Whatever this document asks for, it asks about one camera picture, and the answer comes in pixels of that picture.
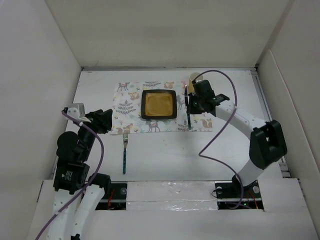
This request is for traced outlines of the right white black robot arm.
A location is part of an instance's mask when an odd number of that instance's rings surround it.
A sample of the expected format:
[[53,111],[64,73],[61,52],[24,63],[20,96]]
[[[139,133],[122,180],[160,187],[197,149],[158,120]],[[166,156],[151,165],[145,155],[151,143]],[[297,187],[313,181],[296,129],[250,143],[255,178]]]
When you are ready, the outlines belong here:
[[237,197],[249,192],[249,185],[272,163],[288,153],[281,124],[254,117],[236,106],[224,94],[216,95],[208,80],[192,82],[194,91],[189,95],[191,114],[209,113],[226,121],[249,139],[249,160],[232,178],[231,191]]

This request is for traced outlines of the knife with blue handle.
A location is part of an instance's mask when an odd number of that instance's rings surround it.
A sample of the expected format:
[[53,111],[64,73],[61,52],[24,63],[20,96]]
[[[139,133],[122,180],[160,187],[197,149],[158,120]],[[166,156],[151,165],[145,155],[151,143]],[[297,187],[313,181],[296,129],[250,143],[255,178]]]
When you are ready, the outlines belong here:
[[191,130],[192,124],[191,124],[191,118],[190,118],[190,112],[189,112],[188,86],[187,85],[185,85],[185,87],[184,87],[184,103],[185,103],[185,109],[186,109],[188,130]]

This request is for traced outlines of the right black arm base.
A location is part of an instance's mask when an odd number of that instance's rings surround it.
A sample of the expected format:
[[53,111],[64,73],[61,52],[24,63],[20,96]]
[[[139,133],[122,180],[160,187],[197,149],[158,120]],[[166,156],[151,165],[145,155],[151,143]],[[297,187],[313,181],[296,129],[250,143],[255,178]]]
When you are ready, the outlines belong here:
[[243,188],[242,198],[241,194],[240,185],[232,180],[215,181],[214,189],[211,192],[211,196],[216,198],[219,210],[264,209],[260,186],[257,180]]

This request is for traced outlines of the animal print cloth placemat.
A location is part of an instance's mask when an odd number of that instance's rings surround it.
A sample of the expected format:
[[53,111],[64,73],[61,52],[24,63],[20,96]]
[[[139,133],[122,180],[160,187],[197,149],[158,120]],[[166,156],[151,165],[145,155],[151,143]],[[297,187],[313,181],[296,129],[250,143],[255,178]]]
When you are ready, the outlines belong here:
[[[211,116],[207,113],[191,115],[188,126],[184,90],[186,81],[125,82],[115,86],[111,134],[152,132],[206,132],[213,130]],[[142,119],[142,95],[144,90],[172,90],[176,93],[177,118]]]

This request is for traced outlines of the fork with teal handle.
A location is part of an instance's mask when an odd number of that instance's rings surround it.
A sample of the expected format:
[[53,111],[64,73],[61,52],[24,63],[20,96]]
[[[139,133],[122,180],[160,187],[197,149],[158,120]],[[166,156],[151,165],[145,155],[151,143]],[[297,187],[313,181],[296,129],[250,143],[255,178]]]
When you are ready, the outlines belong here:
[[126,165],[127,165],[127,146],[129,141],[129,135],[127,132],[123,133],[123,165],[122,165],[122,174],[126,174]]

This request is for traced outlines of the yellow ceramic mug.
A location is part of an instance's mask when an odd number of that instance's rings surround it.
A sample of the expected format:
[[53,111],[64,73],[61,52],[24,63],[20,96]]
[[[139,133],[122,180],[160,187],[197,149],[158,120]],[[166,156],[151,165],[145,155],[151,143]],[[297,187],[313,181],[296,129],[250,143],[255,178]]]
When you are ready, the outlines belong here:
[[187,92],[193,93],[194,87],[193,87],[193,80],[199,75],[199,72],[193,72],[189,75],[188,85],[187,85]]

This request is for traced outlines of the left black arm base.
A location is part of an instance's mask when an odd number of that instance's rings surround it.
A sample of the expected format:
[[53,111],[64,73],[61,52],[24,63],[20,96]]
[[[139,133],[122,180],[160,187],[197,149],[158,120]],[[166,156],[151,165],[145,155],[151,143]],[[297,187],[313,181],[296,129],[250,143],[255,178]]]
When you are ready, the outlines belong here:
[[112,182],[110,191],[98,203],[96,210],[122,211],[127,208],[127,182]]

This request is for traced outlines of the square black yellow plate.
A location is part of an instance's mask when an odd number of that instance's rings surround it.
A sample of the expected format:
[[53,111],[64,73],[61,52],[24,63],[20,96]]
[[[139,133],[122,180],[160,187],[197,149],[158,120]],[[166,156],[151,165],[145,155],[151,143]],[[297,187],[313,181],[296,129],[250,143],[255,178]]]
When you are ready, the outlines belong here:
[[143,90],[141,118],[144,120],[171,120],[177,118],[177,95],[174,90]]

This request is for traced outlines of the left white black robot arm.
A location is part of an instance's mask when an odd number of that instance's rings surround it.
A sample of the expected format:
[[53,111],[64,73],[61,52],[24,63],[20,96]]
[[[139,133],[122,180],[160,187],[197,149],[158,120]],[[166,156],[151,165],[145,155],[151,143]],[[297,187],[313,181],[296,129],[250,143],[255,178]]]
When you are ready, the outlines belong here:
[[67,107],[62,114],[79,127],[78,132],[66,131],[57,140],[58,157],[53,188],[55,191],[52,213],[46,223],[48,240],[83,240],[85,227],[101,199],[111,193],[111,177],[97,170],[89,176],[89,159],[95,141],[104,156],[104,144],[100,134],[112,128],[113,111],[101,109],[80,113],[75,107]]

